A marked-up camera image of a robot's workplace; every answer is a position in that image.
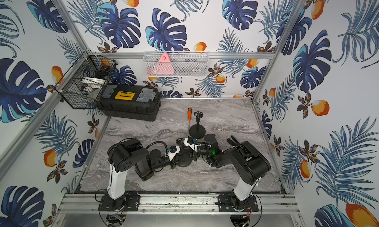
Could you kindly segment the black round base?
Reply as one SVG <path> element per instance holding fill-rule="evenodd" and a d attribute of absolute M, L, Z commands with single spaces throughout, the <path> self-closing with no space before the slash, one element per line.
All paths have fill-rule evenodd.
<path fill-rule="evenodd" d="M 177 154 L 174 158 L 179 167 L 188 167 L 192 163 L 192 157 L 188 154 Z"/>
<path fill-rule="evenodd" d="M 201 139 L 205 136 L 206 130 L 202 125 L 193 125 L 189 129 L 189 135 L 195 139 Z"/>

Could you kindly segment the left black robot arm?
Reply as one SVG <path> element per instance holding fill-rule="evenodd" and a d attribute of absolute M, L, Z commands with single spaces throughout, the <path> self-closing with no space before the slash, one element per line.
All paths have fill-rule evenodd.
<path fill-rule="evenodd" d="M 154 145 L 161 144 L 165 148 L 165 155 L 149 152 L 148 149 Z M 138 175 L 145 181 L 156 172 L 166 166 L 174 167 L 174 157 L 181 151 L 179 146 L 168 147 L 163 141 L 153 142 L 143 147 L 141 142 L 135 138 L 126 138 L 111 146 L 107 151 L 110 164 L 110 181 L 107 194 L 111 200 L 117 200 L 124 196 L 125 182 L 128 172 L 132 167 L 137 167 Z"/>

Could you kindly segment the black stand pole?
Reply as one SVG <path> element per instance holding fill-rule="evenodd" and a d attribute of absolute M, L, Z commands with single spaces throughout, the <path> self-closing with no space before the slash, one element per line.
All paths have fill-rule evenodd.
<path fill-rule="evenodd" d="M 195 111 L 194 116 L 196 117 L 196 130 L 199 130 L 200 127 L 200 119 L 203 118 L 203 112 Z"/>

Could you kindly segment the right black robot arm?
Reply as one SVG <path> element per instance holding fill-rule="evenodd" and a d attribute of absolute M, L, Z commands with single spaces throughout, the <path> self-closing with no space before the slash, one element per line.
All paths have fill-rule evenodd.
<path fill-rule="evenodd" d="M 254 187 L 271 170 L 271 166 L 250 142 L 240 142 L 234 136 L 230 136 L 227 142 L 231 148 L 222 151 L 215 135 L 207 134 L 203 142 L 193 137 L 184 138 L 183 145 L 202 156 L 211 167 L 233 165 L 239 175 L 233 196 L 238 202 L 243 202 L 251 196 Z"/>

